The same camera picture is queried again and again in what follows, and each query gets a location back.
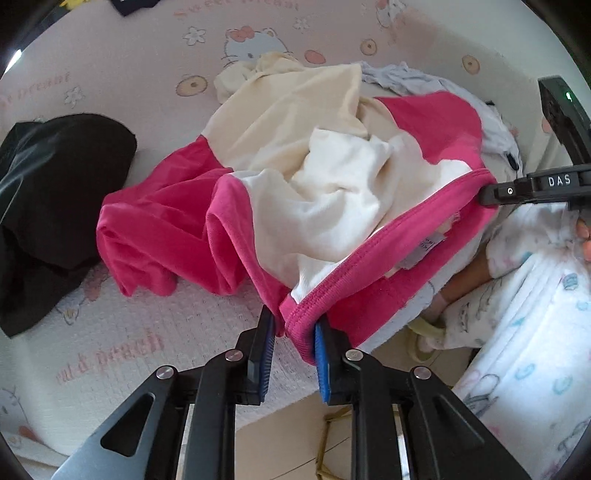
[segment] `black cloth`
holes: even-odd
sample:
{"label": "black cloth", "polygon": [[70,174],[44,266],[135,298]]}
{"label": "black cloth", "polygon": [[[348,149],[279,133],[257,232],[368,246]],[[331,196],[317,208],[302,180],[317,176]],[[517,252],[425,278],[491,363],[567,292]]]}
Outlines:
{"label": "black cloth", "polygon": [[39,322],[99,261],[103,198],[127,177],[135,135],[81,113],[16,124],[0,146],[0,328]]}
{"label": "black cloth", "polygon": [[113,7],[124,17],[127,17],[127,15],[132,14],[140,8],[152,8],[158,2],[160,0],[111,0]]}

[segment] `pile of laundry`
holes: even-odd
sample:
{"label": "pile of laundry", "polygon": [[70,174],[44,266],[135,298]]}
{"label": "pile of laundry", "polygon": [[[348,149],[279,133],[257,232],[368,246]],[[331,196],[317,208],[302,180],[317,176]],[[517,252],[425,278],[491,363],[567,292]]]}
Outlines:
{"label": "pile of laundry", "polygon": [[[402,96],[366,98],[364,82]],[[100,255],[126,296],[169,295],[178,277],[228,295],[249,277],[313,362],[323,313],[358,345],[460,270],[456,254],[496,215],[479,189],[521,172],[496,110],[405,64],[305,68],[273,52],[215,86],[222,106],[197,140],[123,190],[137,147],[123,125],[81,114],[13,127],[0,148],[8,336]]]}
{"label": "pile of laundry", "polygon": [[180,276],[225,295],[249,277],[308,362],[324,312],[354,345],[376,332],[493,218],[475,196],[496,180],[469,102],[444,86],[364,98],[362,78],[281,53],[224,70],[198,139],[104,201],[121,292],[169,295]]}

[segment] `child's hand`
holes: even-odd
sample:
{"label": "child's hand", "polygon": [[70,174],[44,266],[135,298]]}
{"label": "child's hand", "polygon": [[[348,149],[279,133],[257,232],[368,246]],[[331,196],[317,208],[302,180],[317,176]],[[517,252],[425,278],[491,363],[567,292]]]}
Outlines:
{"label": "child's hand", "polygon": [[587,240],[583,244],[583,255],[587,262],[591,262],[591,231],[584,221],[579,219],[577,222],[577,235],[583,240]]}

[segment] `tiled floor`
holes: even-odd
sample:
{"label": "tiled floor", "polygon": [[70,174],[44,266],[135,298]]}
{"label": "tiled floor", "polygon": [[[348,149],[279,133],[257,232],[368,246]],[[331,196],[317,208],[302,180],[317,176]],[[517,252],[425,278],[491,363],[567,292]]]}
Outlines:
{"label": "tiled floor", "polygon": [[[416,362],[406,353],[407,331],[396,334],[374,352],[384,365],[409,370]],[[453,385],[465,370],[469,349],[440,352],[425,365]],[[236,434],[236,480],[316,480],[315,459],[327,407],[318,394],[244,427]],[[327,443],[326,466],[349,478],[350,421],[334,422]]]}

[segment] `mattress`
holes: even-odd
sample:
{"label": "mattress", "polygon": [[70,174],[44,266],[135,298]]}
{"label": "mattress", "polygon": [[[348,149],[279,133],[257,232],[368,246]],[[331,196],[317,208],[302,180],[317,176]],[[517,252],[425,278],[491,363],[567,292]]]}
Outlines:
{"label": "mattress", "polygon": [[[438,23],[423,3],[339,0],[334,9],[328,0],[165,0],[122,18],[107,0],[92,0],[38,37],[0,80],[0,138],[17,121],[76,112],[110,116],[138,138],[126,183],[135,184],[199,135],[219,106],[213,80],[228,63],[274,50],[309,67],[406,61],[446,76],[497,105],[528,171],[566,164],[566,152],[544,123],[536,69],[510,63],[462,33],[457,22]],[[387,94],[376,86],[364,86],[363,93]],[[499,181],[509,179],[498,158],[484,160]],[[462,249],[361,348],[375,349],[415,318],[479,242]],[[98,265],[41,323],[10,340],[0,335],[0,406],[6,409],[0,429],[69,455],[158,366],[203,365],[254,327],[260,310],[249,283],[231,297],[179,280],[169,297],[138,291],[126,298]],[[267,401],[238,408],[236,426],[316,389],[314,368],[279,338]]]}

